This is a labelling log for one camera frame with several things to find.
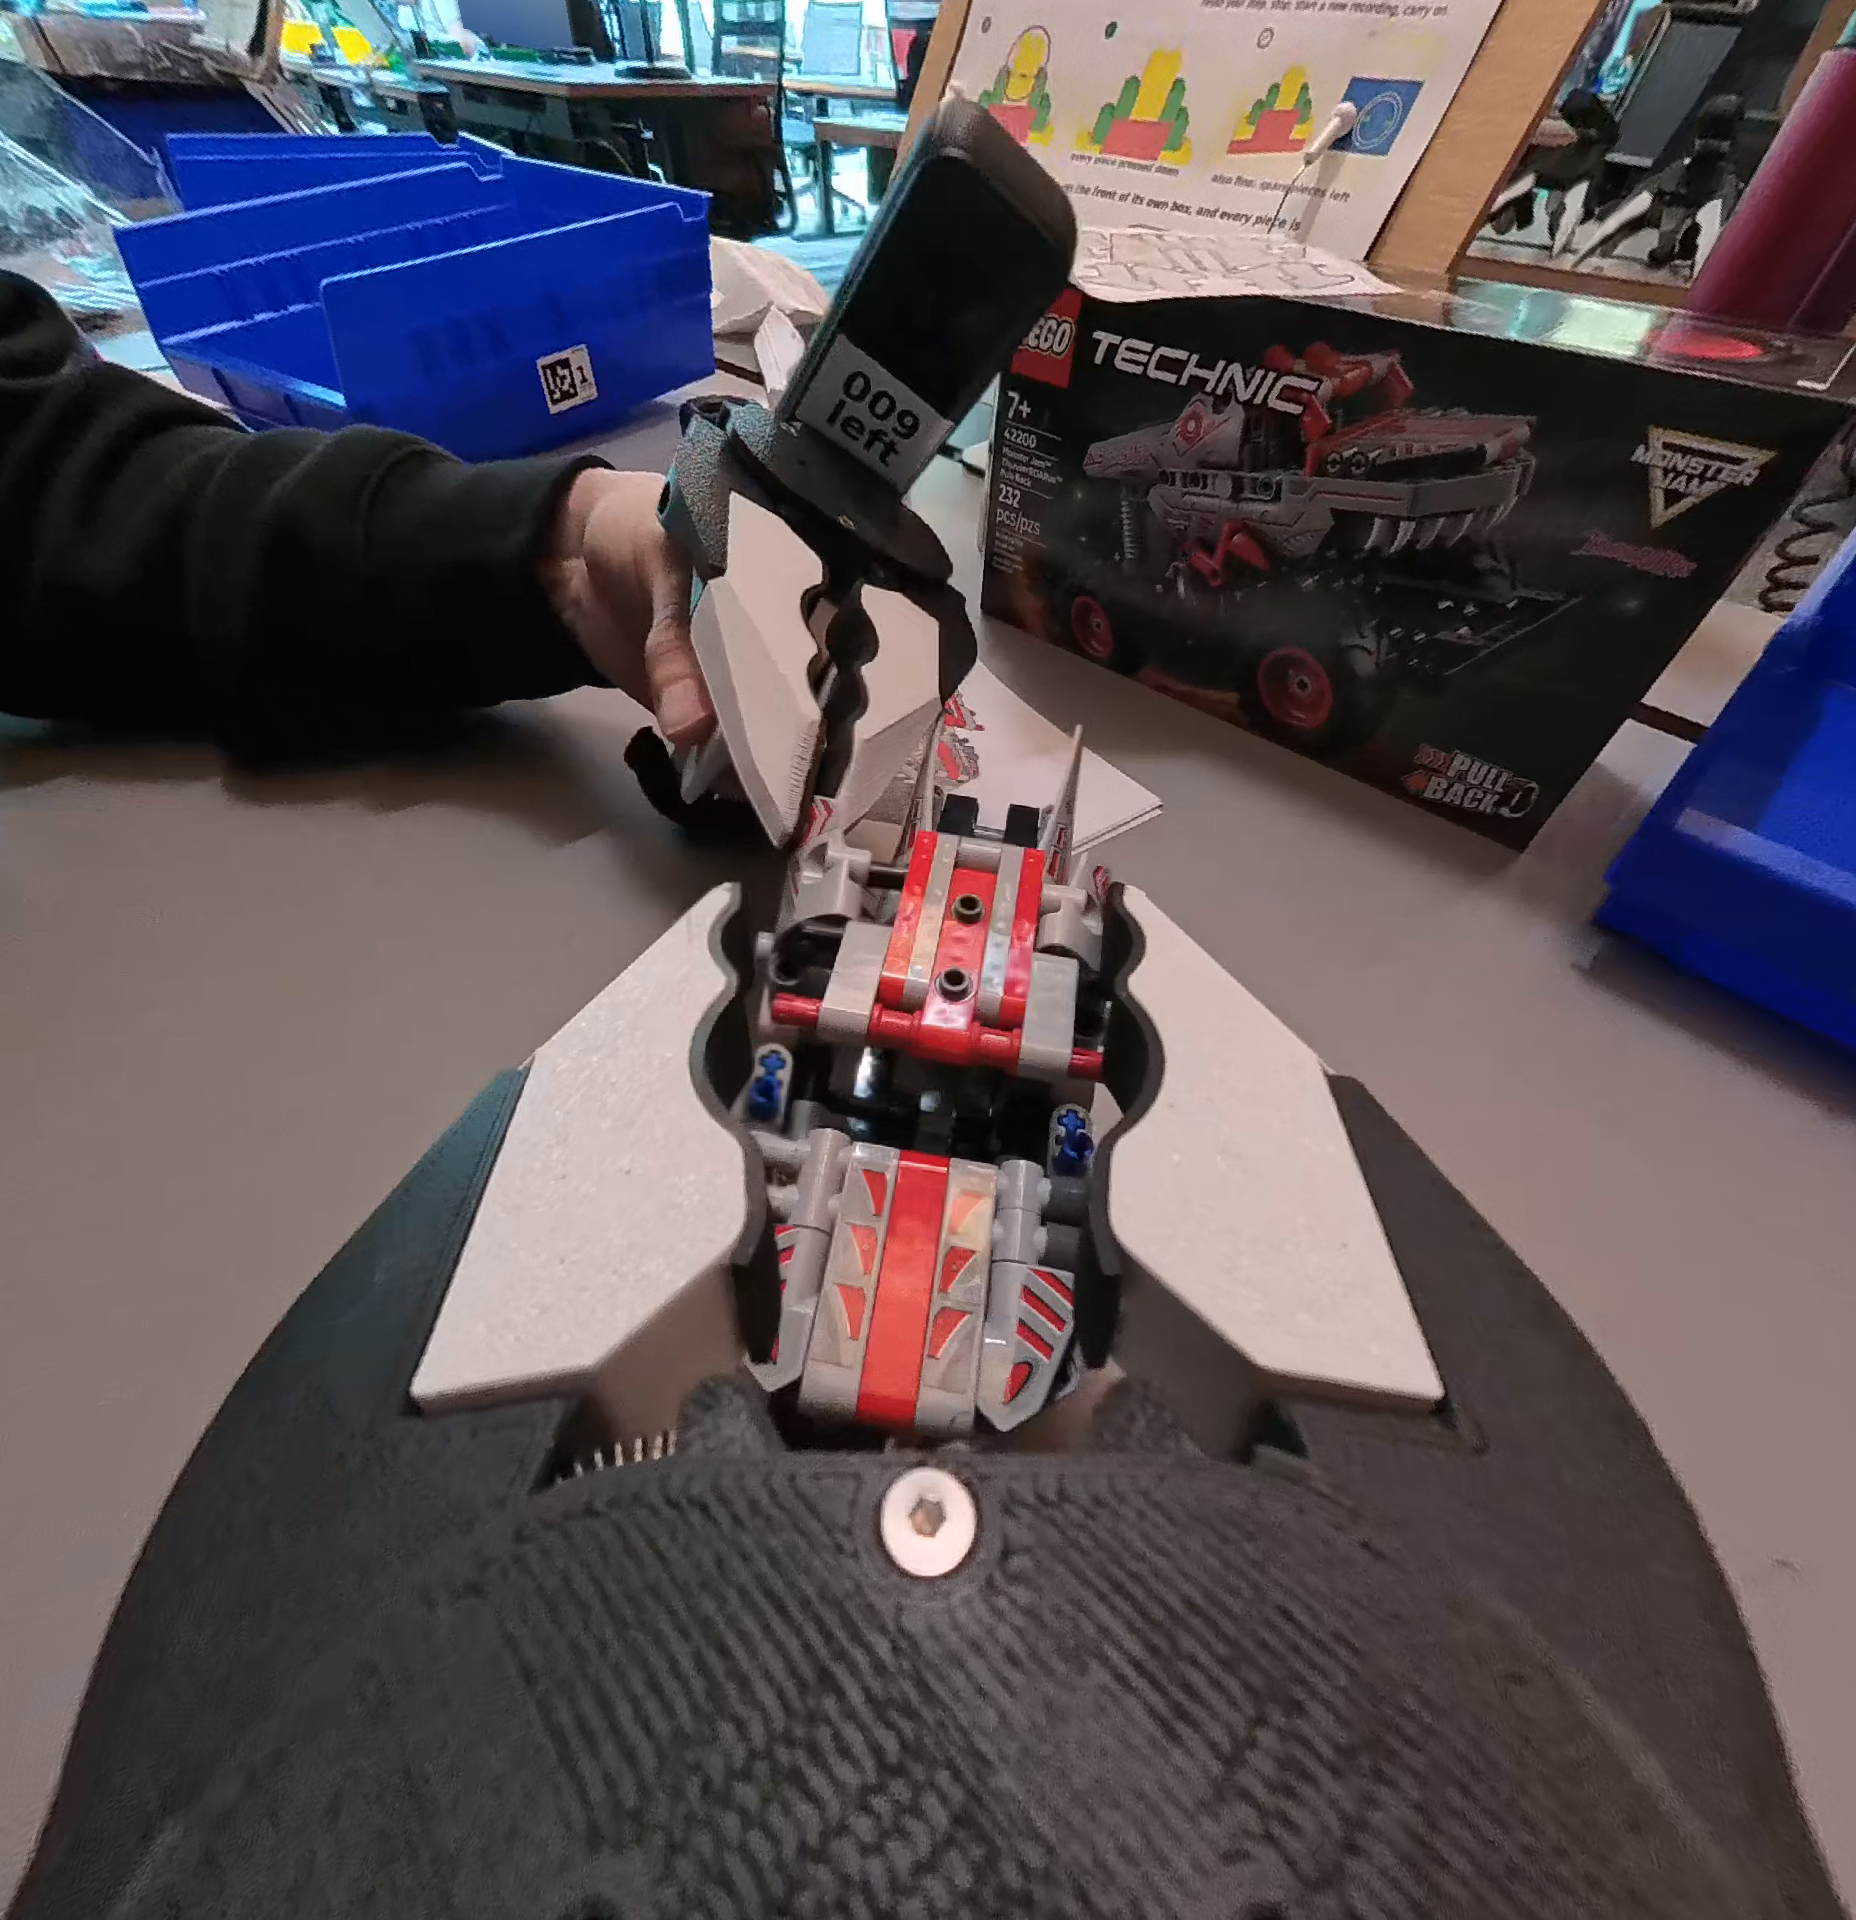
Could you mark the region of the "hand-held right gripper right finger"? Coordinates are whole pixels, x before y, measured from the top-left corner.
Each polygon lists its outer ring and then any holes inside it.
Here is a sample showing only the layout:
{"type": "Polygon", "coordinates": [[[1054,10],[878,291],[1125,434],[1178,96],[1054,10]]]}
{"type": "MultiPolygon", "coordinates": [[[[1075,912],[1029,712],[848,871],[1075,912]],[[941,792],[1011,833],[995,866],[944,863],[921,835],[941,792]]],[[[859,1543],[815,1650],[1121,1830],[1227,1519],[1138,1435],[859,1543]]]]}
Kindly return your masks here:
{"type": "Polygon", "coordinates": [[[1156,899],[1110,892],[1131,937],[1114,1013],[1138,1074],[1100,1142],[1123,1307],[1173,1302],[1271,1385],[1440,1404],[1445,1385],[1320,1055],[1156,899]]]}

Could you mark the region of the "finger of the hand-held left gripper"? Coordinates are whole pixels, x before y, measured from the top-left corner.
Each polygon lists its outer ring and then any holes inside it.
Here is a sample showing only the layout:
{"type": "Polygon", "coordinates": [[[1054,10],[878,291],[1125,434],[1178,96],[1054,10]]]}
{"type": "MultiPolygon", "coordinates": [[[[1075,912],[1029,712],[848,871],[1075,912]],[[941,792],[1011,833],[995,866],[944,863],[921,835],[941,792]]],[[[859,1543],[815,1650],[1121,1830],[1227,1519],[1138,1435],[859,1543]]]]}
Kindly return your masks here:
{"type": "Polygon", "coordinates": [[[718,585],[718,731],[750,807],[779,852],[804,833],[815,784],[845,782],[868,713],[864,585],[819,595],[815,639],[798,600],[718,585]]]}
{"type": "Polygon", "coordinates": [[[855,712],[845,723],[843,797],[879,797],[923,751],[945,707],[941,617],[892,588],[864,585],[855,611],[874,651],[848,675],[855,712]]]}

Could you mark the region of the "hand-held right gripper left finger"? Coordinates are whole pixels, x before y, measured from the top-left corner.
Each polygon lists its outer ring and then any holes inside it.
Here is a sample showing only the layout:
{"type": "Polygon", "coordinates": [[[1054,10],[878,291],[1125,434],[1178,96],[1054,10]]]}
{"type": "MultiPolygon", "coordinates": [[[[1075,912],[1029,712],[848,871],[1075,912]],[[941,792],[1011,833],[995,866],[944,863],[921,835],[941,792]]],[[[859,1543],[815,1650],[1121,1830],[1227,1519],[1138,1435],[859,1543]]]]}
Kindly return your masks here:
{"type": "Polygon", "coordinates": [[[425,1412],[679,1412],[742,1364],[760,1163],[718,1117],[742,891],[689,907],[532,1056],[411,1381],[425,1412]]]}

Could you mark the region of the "grey red brick truck model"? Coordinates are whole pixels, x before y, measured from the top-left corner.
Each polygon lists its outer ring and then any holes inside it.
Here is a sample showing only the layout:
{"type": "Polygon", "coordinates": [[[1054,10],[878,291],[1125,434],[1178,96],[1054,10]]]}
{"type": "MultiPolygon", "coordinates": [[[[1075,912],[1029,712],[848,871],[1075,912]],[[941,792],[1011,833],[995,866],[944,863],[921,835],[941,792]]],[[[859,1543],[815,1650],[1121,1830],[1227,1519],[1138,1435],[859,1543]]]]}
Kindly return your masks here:
{"type": "Polygon", "coordinates": [[[866,912],[760,937],[734,1102],[779,1260],[752,1370],[806,1428],[963,1446],[1029,1428],[1086,1375],[1086,1232],[1110,980],[1106,885],[1072,847],[1083,738],[1050,811],[918,775],[866,912]]]}

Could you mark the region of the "person's left forearm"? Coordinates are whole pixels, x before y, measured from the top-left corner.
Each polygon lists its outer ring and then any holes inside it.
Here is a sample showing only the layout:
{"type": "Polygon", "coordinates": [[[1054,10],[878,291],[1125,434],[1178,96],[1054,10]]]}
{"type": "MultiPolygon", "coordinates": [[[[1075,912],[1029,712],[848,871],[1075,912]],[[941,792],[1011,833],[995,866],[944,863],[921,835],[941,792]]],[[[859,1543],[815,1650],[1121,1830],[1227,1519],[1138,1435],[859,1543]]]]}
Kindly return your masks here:
{"type": "Polygon", "coordinates": [[[274,751],[605,685],[540,572],[583,468],[252,434],[0,273],[0,713],[274,751]]]}

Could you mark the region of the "background wooden desk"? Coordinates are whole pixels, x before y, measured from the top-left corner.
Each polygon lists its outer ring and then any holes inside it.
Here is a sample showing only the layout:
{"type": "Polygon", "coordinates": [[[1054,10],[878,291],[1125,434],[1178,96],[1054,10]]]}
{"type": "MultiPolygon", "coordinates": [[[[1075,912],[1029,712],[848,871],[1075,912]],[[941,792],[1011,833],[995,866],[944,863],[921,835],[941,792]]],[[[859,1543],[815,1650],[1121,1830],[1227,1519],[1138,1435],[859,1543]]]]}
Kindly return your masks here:
{"type": "Polygon", "coordinates": [[[449,90],[460,131],[521,158],[701,191],[722,236],[783,227],[787,159],[774,84],[501,61],[421,61],[411,71],[449,90]]]}
{"type": "Polygon", "coordinates": [[[906,110],[896,90],[862,83],[787,75],[780,96],[787,158],[809,161],[818,188],[836,200],[834,158],[864,153],[864,196],[879,200],[892,177],[906,132],[906,110]]]}

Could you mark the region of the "grey desk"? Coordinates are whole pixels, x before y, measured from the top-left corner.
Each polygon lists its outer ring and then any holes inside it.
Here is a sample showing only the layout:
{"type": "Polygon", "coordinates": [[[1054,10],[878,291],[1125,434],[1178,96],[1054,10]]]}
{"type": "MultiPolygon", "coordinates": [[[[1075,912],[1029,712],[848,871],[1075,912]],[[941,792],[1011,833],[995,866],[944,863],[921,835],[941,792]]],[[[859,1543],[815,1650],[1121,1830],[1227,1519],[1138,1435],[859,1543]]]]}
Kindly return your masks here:
{"type": "MultiPolygon", "coordinates": [[[[1626,726],[1532,847],[997,624],[1151,789],[1110,868],[1357,1076],[1624,1383],[1725,1566],[1856,1917],[1856,1060],[1591,924],[1684,763],[1626,726]]],[[[0,1917],[174,1476],[485,1090],[718,877],[642,713],[247,778],[0,723],[0,1917]]]]}

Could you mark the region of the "person's left hand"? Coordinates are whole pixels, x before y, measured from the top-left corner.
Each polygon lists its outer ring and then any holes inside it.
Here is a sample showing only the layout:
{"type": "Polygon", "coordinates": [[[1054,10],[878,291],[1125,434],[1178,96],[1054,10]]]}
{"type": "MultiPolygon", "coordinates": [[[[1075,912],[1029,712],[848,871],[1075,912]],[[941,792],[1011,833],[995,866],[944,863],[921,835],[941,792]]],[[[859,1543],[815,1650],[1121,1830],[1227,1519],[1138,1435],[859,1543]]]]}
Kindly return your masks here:
{"type": "Polygon", "coordinates": [[[676,750],[716,729],[692,645],[692,578],[658,522],[663,477],[585,467],[568,486],[540,579],[605,685],[644,705],[676,750]]]}

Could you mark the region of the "printed instruction sheet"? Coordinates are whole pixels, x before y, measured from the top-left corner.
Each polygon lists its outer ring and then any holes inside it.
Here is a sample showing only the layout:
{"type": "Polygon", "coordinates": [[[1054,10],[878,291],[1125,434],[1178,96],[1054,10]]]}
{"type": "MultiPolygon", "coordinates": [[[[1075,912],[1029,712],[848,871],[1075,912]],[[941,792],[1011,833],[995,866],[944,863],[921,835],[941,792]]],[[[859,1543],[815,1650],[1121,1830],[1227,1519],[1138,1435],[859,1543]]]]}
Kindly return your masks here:
{"type": "Polygon", "coordinates": [[[950,62],[1086,227],[1386,227],[1499,2],[976,2],[950,62]]]}

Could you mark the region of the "white instruction booklet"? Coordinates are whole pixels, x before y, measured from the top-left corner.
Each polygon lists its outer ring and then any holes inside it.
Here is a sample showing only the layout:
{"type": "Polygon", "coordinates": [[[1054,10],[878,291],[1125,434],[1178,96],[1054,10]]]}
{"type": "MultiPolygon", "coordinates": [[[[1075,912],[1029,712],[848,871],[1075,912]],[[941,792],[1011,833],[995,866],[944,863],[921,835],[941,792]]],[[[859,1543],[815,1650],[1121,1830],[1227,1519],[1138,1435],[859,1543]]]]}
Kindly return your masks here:
{"type": "MultiPolygon", "coordinates": [[[[1058,727],[986,665],[949,699],[938,741],[938,792],[976,805],[980,829],[1001,837],[1011,807],[1046,813],[1066,782],[1072,731],[1058,727]]],[[[1094,751],[1083,753],[1072,847],[1078,856],[1150,823],[1161,800],[1094,751]]]]}

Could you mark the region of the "white paper sheet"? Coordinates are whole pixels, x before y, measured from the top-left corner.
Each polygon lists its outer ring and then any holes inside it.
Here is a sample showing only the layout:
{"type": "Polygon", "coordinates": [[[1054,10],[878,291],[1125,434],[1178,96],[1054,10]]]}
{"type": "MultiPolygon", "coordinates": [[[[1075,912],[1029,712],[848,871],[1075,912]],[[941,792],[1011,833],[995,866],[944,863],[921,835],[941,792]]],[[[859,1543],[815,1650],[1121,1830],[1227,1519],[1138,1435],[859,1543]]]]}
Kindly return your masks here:
{"type": "Polygon", "coordinates": [[[1069,275],[1090,299],[1214,300],[1392,297],[1392,284],[1357,259],[1310,244],[1181,227],[1086,227],[1069,275]]]}

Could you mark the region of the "blue bin with square tag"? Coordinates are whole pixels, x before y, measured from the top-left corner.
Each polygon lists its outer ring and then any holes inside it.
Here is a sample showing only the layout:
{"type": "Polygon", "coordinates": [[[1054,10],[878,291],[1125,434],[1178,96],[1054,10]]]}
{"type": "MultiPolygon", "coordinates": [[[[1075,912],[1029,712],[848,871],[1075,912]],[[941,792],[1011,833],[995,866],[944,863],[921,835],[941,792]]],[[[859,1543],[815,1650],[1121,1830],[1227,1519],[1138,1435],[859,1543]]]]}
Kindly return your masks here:
{"type": "Polygon", "coordinates": [[[353,421],[468,459],[552,449],[714,370],[710,196],[537,159],[339,188],[318,284],[353,421]]]}

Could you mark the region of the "black toy set box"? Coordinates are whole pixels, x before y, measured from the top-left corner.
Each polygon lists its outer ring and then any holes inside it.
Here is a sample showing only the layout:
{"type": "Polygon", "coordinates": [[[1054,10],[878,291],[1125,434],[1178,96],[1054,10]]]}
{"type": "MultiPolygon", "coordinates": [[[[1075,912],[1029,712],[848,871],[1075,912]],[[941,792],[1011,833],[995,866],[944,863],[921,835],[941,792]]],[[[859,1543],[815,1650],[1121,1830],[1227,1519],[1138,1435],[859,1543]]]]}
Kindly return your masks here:
{"type": "Polygon", "coordinates": [[[1856,427],[1856,341],[1532,285],[1066,290],[987,614],[1525,848],[1856,427]]]}

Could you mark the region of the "brown backing board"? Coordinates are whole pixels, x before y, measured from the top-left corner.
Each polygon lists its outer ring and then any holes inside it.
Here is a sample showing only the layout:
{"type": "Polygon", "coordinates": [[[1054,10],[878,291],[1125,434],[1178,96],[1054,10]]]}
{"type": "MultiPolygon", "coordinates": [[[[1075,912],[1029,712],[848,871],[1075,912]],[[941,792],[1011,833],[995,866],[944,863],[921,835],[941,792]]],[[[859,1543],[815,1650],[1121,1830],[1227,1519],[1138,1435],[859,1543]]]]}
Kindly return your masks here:
{"type": "Polygon", "coordinates": [[[1504,2],[1366,266],[1392,285],[1455,276],[1552,109],[1600,2],[1504,2]]]}

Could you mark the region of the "dark red tumbler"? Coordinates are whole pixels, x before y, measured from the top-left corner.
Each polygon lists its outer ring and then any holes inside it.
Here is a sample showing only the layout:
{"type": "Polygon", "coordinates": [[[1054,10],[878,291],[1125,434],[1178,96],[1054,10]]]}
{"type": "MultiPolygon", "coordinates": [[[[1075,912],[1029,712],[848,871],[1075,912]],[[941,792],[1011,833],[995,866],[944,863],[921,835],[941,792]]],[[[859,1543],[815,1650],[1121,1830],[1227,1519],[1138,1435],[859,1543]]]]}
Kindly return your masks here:
{"type": "Polygon", "coordinates": [[[1856,314],[1853,37],[1814,68],[1684,309],[1798,333],[1839,333],[1856,314]]]}

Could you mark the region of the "clear plastic bag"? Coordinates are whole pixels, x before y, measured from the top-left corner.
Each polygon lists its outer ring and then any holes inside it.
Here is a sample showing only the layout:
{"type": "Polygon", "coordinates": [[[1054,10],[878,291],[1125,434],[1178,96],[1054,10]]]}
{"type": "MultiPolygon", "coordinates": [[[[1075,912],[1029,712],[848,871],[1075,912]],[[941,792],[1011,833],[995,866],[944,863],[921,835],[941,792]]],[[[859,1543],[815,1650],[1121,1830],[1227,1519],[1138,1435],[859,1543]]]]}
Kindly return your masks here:
{"type": "Polygon", "coordinates": [[[94,109],[0,53],[0,269],[75,312],[132,300],[117,230],[176,213],[170,179],[94,109]]]}

